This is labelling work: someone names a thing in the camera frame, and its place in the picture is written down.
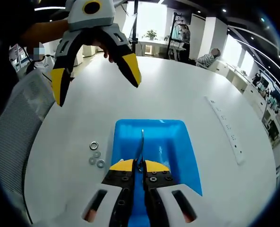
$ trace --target window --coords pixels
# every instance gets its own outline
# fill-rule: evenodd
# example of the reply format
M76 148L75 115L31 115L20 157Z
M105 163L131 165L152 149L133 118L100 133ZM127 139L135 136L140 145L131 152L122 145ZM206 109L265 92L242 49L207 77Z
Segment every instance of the window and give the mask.
M240 66L240 69L245 71L246 74L249 76L252 70L254 64L254 59L253 57L246 51L244 60L242 65Z
M222 59L229 65L236 67L238 65L241 52L242 45L239 44L239 42L232 36L228 35Z
M133 15L134 1L127 4L127 13ZM146 34L148 30L154 30L157 38L162 40L165 36L167 18L167 6L151 2L139 2L138 16L136 24L136 33L139 39Z

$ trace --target metal washer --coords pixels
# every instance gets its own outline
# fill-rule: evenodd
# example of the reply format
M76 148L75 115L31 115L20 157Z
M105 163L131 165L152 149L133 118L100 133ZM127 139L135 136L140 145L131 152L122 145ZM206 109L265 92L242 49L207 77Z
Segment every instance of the metal washer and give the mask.
M98 160L98 161L97 161L97 166L98 166L99 168L104 168L104 166L105 166L104 160L102 160L102 159Z
M101 152L100 151L95 151L94 153L93 153L93 156L95 157L95 158L99 158L100 156L101 156Z
M96 159L94 157L90 157L88 162L89 164L94 165L96 163Z
M90 148L91 150L97 150L97 149L98 149L98 146L99 146L99 144L98 144L97 141L93 141L93 142L91 142L91 143L89 144L89 148Z

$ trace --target screw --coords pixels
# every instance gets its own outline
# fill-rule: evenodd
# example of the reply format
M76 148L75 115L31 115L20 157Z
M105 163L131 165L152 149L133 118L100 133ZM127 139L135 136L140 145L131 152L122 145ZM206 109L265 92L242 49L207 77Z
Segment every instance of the screw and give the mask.
M122 177L122 181L128 181L128 180L129 180L129 177L127 177L127 176Z
M166 177L165 177L165 180L166 180L166 181L172 181L173 179L172 179L171 176L166 176Z
M111 176L111 175L107 175L107 176L105 177L105 179L106 179L106 180L112 180L112 176Z
M94 157L90 157L88 161L91 165L94 165L96 163L96 159Z
M100 160L97 161L97 166L98 166L99 168L103 168L104 165L105 165L104 160L100 159Z
M149 180L150 180L151 182L156 182L156 181L157 181L157 178L156 178L156 177L151 177L151 178L149 178Z
M118 204L119 204L119 205L124 205L125 202L124 202L124 200L119 200Z
M97 150L97 151L95 151L95 152L93 153L93 156L96 157L96 158L98 158L98 157L101 156L101 152L99 152L99 151Z

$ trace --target potted plant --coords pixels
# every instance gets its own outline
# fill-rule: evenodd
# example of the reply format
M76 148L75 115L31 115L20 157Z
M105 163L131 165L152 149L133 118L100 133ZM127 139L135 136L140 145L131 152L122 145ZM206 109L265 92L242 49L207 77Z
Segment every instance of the potted plant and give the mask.
M149 37L150 40L154 40L155 37L157 37L157 33L153 30L147 31L145 37Z

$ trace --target white cabinet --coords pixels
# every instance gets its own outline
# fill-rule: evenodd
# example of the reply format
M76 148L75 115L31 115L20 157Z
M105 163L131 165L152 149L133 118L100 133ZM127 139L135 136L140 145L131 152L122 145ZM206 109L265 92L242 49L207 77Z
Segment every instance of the white cabinet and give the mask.
M90 57L93 56L97 51L97 48L95 46L86 46L83 45L83 55L84 57Z
M80 65L82 62L83 62L83 46L81 46L80 50L76 55L74 66Z

